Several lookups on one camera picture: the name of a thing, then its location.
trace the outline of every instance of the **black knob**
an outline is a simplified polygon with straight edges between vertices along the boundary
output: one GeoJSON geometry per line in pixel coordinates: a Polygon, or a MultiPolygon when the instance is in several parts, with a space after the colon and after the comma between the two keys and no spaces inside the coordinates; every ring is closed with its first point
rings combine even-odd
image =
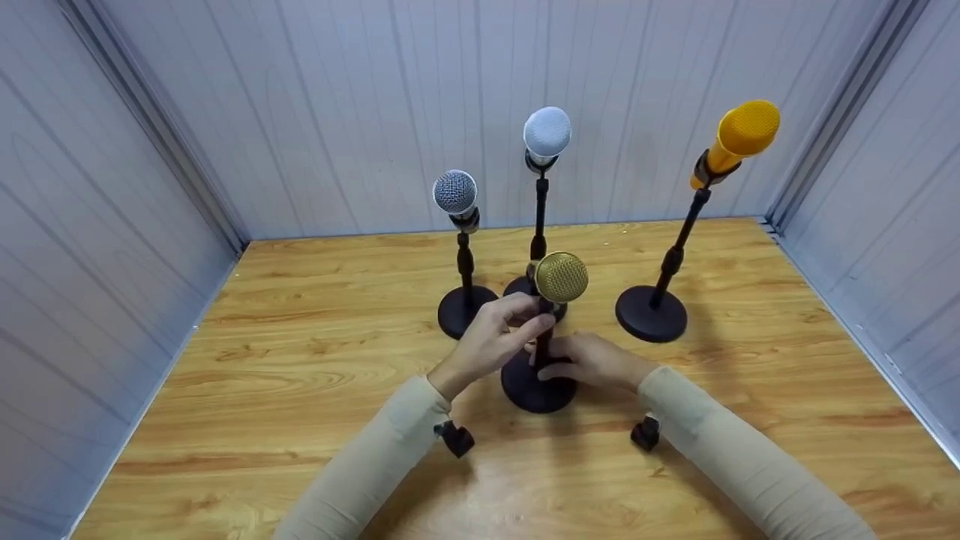
{"type": "Polygon", "coordinates": [[[444,422],[441,426],[437,426],[437,430],[440,432],[440,437],[444,440],[444,444],[450,450],[450,452],[461,458],[473,448],[473,445],[476,444],[473,440],[473,435],[467,430],[467,428],[457,428],[453,425],[453,422],[444,422]]]}
{"type": "Polygon", "coordinates": [[[660,442],[660,422],[652,416],[644,417],[643,421],[630,431],[630,440],[644,452],[652,452],[660,442]]]}

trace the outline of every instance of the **human hand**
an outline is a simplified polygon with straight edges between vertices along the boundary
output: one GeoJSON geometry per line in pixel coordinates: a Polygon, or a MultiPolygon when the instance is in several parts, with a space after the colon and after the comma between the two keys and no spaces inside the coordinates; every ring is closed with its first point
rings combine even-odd
{"type": "MultiPolygon", "coordinates": [[[[527,345],[530,363],[534,362],[534,346],[527,345]]],[[[540,380],[567,377],[593,386],[616,386],[636,392],[640,383],[658,364],[624,351],[593,332],[574,332],[550,340],[550,355],[568,357],[572,363],[558,362],[537,373],[540,380]]]]}
{"type": "Polygon", "coordinates": [[[538,312],[538,298],[522,292],[483,304],[457,347],[427,374],[427,380],[453,401],[472,382],[503,367],[525,343],[557,324],[552,314],[538,312]],[[520,328],[510,332],[510,326],[520,328]]]}

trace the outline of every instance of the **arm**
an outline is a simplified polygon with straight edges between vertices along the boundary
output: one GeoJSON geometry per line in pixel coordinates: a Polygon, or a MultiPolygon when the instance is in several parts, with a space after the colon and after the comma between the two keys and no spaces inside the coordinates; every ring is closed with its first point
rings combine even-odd
{"type": "Polygon", "coordinates": [[[875,538],[839,497],[762,433],[668,367],[638,387],[660,433],[771,538],[875,538]]]}
{"type": "Polygon", "coordinates": [[[484,304],[453,352],[426,377],[402,384],[353,440],[330,459],[274,531],[275,539],[355,538],[400,481],[430,451],[450,402],[553,327],[537,299],[515,293],[484,304]]]}
{"type": "Polygon", "coordinates": [[[770,439],[683,375],[595,334],[554,339],[541,379],[570,377],[636,392],[660,433],[771,538],[874,538],[867,524],[770,439]]]}
{"type": "Polygon", "coordinates": [[[274,538],[355,538],[407,473],[429,452],[450,402],[413,377],[326,464],[274,538]]]}

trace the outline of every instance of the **wooden tabletop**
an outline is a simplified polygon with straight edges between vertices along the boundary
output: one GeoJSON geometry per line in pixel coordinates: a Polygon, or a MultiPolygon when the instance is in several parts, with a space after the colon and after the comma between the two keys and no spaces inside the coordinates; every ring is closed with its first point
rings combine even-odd
{"type": "MultiPolygon", "coordinates": [[[[698,223],[671,290],[689,328],[633,339],[617,295],[656,281],[679,224],[552,227],[588,266],[558,334],[595,331],[680,370],[840,494],[884,538],[960,537],[960,476],[753,220],[698,223]]],[[[476,281],[522,272],[530,229],[472,238],[476,281]]],[[[317,471],[407,378],[454,346],[437,303],[455,233],[254,242],[190,341],[75,538],[266,538],[317,471]]],[[[629,441],[634,400],[582,388],[514,408],[499,377],[453,405],[476,446],[437,444],[371,538],[723,538],[758,531],[661,443],[629,441]]]]}

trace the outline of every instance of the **forearm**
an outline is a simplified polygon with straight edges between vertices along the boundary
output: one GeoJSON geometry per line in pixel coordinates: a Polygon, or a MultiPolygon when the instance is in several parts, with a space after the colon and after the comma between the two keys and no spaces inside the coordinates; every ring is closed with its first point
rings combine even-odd
{"type": "Polygon", "coordinates": [[[450,403],[423,377],[405,382],[313,479],[274,538],[355,538],[437,439],[450,403]]]}
{"type": "Polygon", "coordinates": [[[797,460],[684,376],[661,367],[638,393],[670,444],[771,538],[874,538],[797,460]]]}

